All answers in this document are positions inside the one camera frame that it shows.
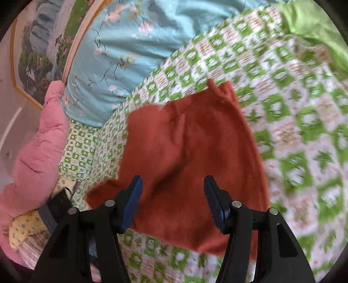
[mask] pink fabric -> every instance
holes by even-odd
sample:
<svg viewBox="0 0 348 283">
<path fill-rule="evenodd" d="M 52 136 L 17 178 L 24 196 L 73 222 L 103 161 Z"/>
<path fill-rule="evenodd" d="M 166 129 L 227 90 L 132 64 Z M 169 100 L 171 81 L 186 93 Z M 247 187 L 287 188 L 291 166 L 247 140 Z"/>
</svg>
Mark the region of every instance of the pink fabric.
<svg viewBox="0 0 348 283">
<path fill-rule="evenodd" d="M 0 246 L 8 258 L 22 264 L 18 251 L 9 245 L 12 219 L 42 206 L 57 182 L 58 165 L 69 133 L 69 118 L 61 105 L 65 85 L 54 81 L 48 87 L 40 126 L 33 140 L 16 158 L 12 177 L 0 195 Z"/>
</svg>

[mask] red cloth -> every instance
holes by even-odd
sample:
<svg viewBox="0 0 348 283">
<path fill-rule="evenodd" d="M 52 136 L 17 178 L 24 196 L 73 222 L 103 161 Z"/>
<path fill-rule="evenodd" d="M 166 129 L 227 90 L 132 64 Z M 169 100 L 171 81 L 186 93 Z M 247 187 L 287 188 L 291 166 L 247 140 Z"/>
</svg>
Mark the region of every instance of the red cloth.
<svg viewBox="0 0 348 283">
<path fill-rule="evenodd" d="M 228 236 L 214 225 L 203 191 L 213 175 L 220 188 L 249 208 L 266 211 L 269 191 L 253 135 L 229 82 L 128 117 L 128 138 L 118 180 L 87 196 L 92 208 L 143 178 L 133 229 L 175 246 L 224 256 Z M 256 256 L 256 237 L 252 258 Z"/>
</svg>

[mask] blue floral fabric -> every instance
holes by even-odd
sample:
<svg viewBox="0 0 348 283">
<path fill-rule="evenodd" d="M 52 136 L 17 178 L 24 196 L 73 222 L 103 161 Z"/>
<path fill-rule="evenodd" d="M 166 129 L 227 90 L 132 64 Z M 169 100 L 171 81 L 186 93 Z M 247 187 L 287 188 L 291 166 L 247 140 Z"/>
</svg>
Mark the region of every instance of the blue floral fabric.
<svg viewBox="0 0 348 283">
<path fill-rule="evenodd" d="M 62 104 L 81 123 L 101 127 L 168 56 L 219 22 L 277 0 L 117 0 L 87 30 Z"/>
</svg>

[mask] screw head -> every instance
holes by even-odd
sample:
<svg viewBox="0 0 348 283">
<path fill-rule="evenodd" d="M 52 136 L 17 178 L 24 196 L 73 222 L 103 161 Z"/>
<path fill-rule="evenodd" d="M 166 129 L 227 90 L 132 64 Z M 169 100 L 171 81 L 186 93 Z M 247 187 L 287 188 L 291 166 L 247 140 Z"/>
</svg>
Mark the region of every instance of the screw head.
<svg viewBox="0 0 348 283">
<path fill-rule="evenodd" d="M 242 206 L 242 203 L 239 200 L 234 200 L 234 201 L 232 201 L 232 205 L 235 208 L 240 208 Z"/>
<path fill-rule="evenodd" d="M 105 202 L 105 206 L 107 206 L 107 207 L 111 207 L 111 206 L 114 206 L 114 205 L 115 205 L 115 201 L 113 199 L 108 199 Z"/>
<path fill-rule="evenodd" d="M 77 212 L 77 208 L 76 207 L 72 207 L 72 208 L 70 208 L 69 210 L 68 210 L 68 213 L 70 214 L 70 215 L 73 215 L 73 214 L 75 214 Z"/>
<path fill-rule="evenodd" d="M 274 208 L 274 207 L 271 207 L 271 208 L 269 209 L 269 213 L 270 213 L 270 214 L 277 215 L 278 212 L 279 212 L 278 209 L 276 209 L 276 208 Z"/>
</svg>

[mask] wall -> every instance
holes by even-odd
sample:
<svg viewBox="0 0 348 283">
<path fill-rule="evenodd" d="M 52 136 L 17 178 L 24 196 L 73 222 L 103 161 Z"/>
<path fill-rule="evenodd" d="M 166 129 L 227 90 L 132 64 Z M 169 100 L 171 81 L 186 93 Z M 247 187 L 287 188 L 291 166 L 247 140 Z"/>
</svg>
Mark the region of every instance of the wall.
<svg viewBox="0 0 348 283">
<path fill-rule="evenodd" d="M 0 178 L 11 180 L 9 172 L 19 149 L 28 143 L 39 126 L 41 111 L 22 97 L 11 81 L 11 29 L 0 42 Z"/>
</svg>

